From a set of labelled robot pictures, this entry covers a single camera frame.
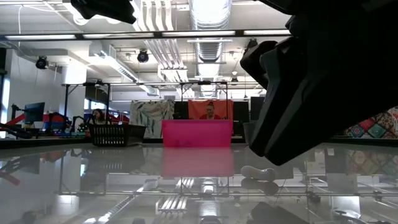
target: glass surface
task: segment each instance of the glass surface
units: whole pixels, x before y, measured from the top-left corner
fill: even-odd
[[[280,167],[244,144],[231,149],[77,144],[0,156],[5,224],[398,220],[393,147],[321,144]]]

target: black basket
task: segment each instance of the black basket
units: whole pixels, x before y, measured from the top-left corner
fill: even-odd
[[[95,146],[125,147],[142,144],[145,126],[122,124],[90,125],[91,142]]]

